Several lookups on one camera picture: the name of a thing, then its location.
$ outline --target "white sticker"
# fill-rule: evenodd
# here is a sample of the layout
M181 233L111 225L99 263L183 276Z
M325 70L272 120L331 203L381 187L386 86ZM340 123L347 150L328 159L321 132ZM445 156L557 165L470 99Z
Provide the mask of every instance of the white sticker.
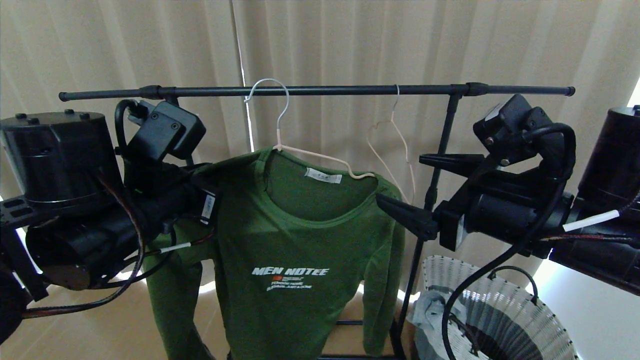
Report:
M207 194L207 198L204 200L204 206L202 207L202 215L200 221L208 225L209 222L204 220L204 218L210 218L211 212L213 211L213 204L216 203L216 198L213 195Z
M339 184L342 181L341 174L329 175L310 167L307 168L307 173L305 174L305 176L309 176L312 179L331 184Z
M493 119L494 117L498 116L498 114L500 113L500 109L502 109L502 107L505 105L505 102L501 102L500 104L492 107L487 114L484 116L485 120L489 120L489 119Z

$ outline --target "beige curtain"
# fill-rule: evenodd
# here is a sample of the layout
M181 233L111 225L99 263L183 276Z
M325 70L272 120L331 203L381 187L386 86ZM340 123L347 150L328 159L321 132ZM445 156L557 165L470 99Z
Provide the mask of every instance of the beige curtain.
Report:
M639 12L635 0L3 0L0 115L75 108L106 114L111 127L116 100L62 103L58 92L151 84L241 86L242 69L249 86L266 77L287 85L574 85L573 97L527 96L553 120L576 129L578 164L568 187L574 192L607 109L627 103L640 74ZM462 99L448 151L484 152L470 126L506 98ZM284 142L389 178L365 136L369 126L388 120L394 101L394 96L294 97L282 121ZM249 105L250 128L241 98L185 98L180 103L207 127L195 160L219 161L249 151L249 130L256 148L273 145L284 99L256 97ZM436 152L446 104L446 96L434 95L402 96L397 105L396 122L416 173L417 206L431 177L417 156ZM128 135L134 130L128 126ZM381 125L372 140L411 196L404 147L393 128ZM444 173L438 200L449 198L462 182ZM4 198L20 193L4 152L0 193ZM406 268L414 241L408 237ZM483 265L506 247L472 234L455 254L434 241L424 254ZM539 263L513 262L529 270Z
M573 126L578 164L574 192L606 112L626 105L640 75L637 1L234 1L248 85L277 78L286 85L450 84L574 85L573 97L529 95L554 121ZM386 170L365 142L369 126L388 120L395 96L294 97L282 121L283 141L348 161L359 170ZM448 151L485 153L471 125L508 95L464 98ZM436 152L446 96L402 96L396 122L410 145L417 175L414 204L422 206L431 169L417 156ZM262 98L250 108L256 147L275 143L284 99ZM376 150L411 194L404 147L391 125L374 134ZM339 164L325 163L333 167ZM529 161L514 171L535 165ZM463 178L442 174L438 200ZM415 241L408 238L405 276ZM435 241L424 255L455 256L484 265L508 245L470 235L455 254ZM540 261L512 260L535 271ZM526 283L524 277L509 275Z

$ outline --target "empty hanger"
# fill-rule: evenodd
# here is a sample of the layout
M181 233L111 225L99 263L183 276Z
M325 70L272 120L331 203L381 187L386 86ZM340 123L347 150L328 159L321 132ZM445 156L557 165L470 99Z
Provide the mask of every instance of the empty hanger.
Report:
M353 173L353 171L351 170L351 166L349 165L349 163L347 163L344 160L340 160L337 158L332 158L331 156L327 156L327 155L322 155L322 154L318 154L316 152L310 152L310 151L306 151L306 150L302 150L302 149L297 149L295 147L290 147L290 146L286 146L282 144L282 139L280 138L280 120L282 119L282 116L284 115L285 112L287 112L287 109L289 109L289 89L287 89L286 86L284 86L283 83L279 82L276 79L272 79L272 78L266 78L266 79L261 79L258 80L258 82L256 82L256 84L253 84L253 87L251 87L251 92L249 92L249 96L244 98L244 102L247 103L249 102L252 97L253 97L253 92L255 91L256 86L258 86L258 84L260 84L263 81L273 81L275 83L278 83L280 86L282 86L282 88L284 89L285 94L287 95L287 104L284 107L284 110L282 110L282 112L280 113L280 116L278 117L278 122L276 125L276 137L278 138L278 144L275 145L273 147L273 150L277 150L277 151L283 151L283 150L288 150L291 152L299 152L301 154L307 154L307 155L311 155L311 156L317 156L318 158L323 158L323 159L328 159L328 160L333 160L333 161L337 161L341 164L343 164L344 166L347 167L347 171L349 172L349 176L351 176L353 179L362 179L363 177L376 177L374 174L368 172L365 174L360 174L360 175L356 175Z
M391 119L390 120L385 120L385 121L379 121L379 122L375 123L374 125L372 125L369 128L369 130L367 130L367 144L371 148L371 151L373 151L373 153L376 155L378 160L380 160L382 165L385 166L385 169L389 173L389 176L391 177L391 180L393 180L393 182L397 186L398 190L400 190L400 195L402 195L402 198L404 199L404 201L409 203L409 204L413 204L413 198L415 197L415 177L413 176L413 166L409 162L409 147L407 146L406 141L404 140L404 137L402 136L402 133L400 132L400 129L398 129L398 126L396 125L396 122L394 121L394 118L396 117L396 105L398 105L398 100L400 100L400 86L396 85L396 88L397 88L398 94L397 94L397 97L396 97L396 102L394 103L394 106L391 109ZM411 201L409 201L409 198L404 194L404 192L402 191L402 188L400 187L400 184L398 184L398 182L396 180L396 177L391 173L391 170L389 170L389 167L387 166L387 163L385 163L385 161L382 160L382 157L380 157L380 155L378 154L376 149L373 148L373 145L371 145L371 140L369 139L369 135L370 135L371 131L377 129L378 125L384 124L386 122L390 122L391 124L393 124L394 128L396 129L396 132L398 133L398 135L400 135L400 139L402 139L402 143L404 144L404 160L405 160L405 162L407 164L409 164L409 172L411 173L411 184L413 186L413 193L411 195Z

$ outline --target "white woven basket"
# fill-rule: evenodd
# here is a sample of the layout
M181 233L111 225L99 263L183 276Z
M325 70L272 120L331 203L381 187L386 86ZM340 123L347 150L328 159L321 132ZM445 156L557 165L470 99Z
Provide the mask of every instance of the white woven basket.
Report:
M424 260L423 291L451 294L478 267L444 256ZM476 334L482 354L476 359L574 360L577 353L557 316L546 304L506 280L487 276L474 282L458 299L467 309L466 325ZM468 358L467 341L452 342L456 357ZM431 346L442 346L442 338L430 338ZM428 359L441 359L435 351Z

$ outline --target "tiled floor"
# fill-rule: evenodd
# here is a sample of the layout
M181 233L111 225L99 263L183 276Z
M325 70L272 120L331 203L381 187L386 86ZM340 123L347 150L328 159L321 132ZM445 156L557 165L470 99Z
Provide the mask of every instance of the tiled floor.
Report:
M205 264L203 283L212 280L212 264ZM74 292L51 287L51 296L39 306L79 304L101 299L112 290ZM357 295L342 314L343 319L362 318L362 302ZM226 359L229 347L215 290L201 293L195 313L198 331L217 360ZM411 329L403 342L409 348ZM339 326L325 346L325 354L363 354L362 328ZM392 354L387 340L386 354ZM2 360L52 359L166 359L156 329L147 287L131 286L120 298L97 309L50 318L24 320L18 330L0 346Z

